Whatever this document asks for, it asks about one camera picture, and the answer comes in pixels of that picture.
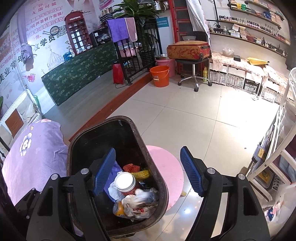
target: potted plant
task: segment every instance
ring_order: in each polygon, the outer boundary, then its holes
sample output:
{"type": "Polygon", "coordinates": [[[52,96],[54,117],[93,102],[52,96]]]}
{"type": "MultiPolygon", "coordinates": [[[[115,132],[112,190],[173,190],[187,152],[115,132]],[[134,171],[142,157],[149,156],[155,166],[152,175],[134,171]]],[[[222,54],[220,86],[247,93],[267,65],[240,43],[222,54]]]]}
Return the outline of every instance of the potted plant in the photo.
{"type": "Polygon", "coordinates": [[[129,16],[135,19],[138,42],[142,44],[139,47],[139,54],[143,66],[154,62],[155,49],[153,48],[153,42],[157,43],[154,35],[148,33],[148,31],[145,32],[145,30],[149,29],[151,23],[156,26],[155,16],[158,13],[153,8],[154,1],[151,0],[150,3],[152,7],[139,3],[137,0],[123,0],[122,3],[115,5],[121,7],[125,12],[114,15],[114,18],[129,16]]]}

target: white curtain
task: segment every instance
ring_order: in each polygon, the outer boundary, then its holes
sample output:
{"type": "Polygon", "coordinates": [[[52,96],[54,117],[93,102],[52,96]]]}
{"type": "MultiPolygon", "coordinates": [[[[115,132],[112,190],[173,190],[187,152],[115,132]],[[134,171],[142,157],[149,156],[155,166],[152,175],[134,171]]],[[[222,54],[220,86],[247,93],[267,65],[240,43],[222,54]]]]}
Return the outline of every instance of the white curtain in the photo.
{"type": "Polygon", "coordinates": [[[209,45],[211,45],[209,28],[199,0],[186,0],[186,3],[193,31],[206,32],[209,45]]]}

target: wooden platform edge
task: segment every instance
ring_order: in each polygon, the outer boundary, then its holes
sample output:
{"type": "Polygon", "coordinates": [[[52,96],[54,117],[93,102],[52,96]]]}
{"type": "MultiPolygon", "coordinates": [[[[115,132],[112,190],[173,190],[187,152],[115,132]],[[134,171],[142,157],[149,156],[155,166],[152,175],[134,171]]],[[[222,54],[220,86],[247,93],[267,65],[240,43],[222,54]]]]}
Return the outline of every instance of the wooden platform edge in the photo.
{"type": "Polygon", "coordinates": [[[102,109],[100,109],[93,117],[91,117],[70,139],[71,142],[73,138],[78,135],[83,130],[88,127],[99,124],[108,118],[117,108],[119,108],[124,102],[126,102],[130,97],[132,97],[136,92],[142,89],[146,84],[152,80],[151,74],[147,73],[142,76],[139,80],[135,81],[131,86],[127,87],[120,94],[115,96],[111,101],[109,101],[102,109]]]}

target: chair backrest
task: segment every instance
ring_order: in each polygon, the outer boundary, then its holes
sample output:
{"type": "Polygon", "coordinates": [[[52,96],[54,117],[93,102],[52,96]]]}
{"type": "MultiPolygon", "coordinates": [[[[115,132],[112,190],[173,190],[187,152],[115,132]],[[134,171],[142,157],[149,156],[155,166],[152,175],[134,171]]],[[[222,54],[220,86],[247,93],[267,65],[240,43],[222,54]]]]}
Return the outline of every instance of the chair backrest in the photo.
{"type": "Polygon", "coordinates": [[[192,31],[192,32],[188,32],[186,36],[196,36],[195,40],[207,42],[207,34],[205,32],[192,31]]]}

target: qr code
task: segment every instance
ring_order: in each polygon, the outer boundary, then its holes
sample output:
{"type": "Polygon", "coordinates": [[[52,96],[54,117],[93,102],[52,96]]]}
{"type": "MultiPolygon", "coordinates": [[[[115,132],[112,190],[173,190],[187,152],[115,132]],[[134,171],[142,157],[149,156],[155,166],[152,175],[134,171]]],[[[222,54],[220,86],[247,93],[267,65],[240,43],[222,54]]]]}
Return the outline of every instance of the qr code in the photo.
{"type": "Polygon", "coordinates": [[[67,31],[66,31],[66,25],[60,26],[59,27],[59,32],[57,34],[57,38],[65,35],[66,33],[67,33],[67,31]]]}

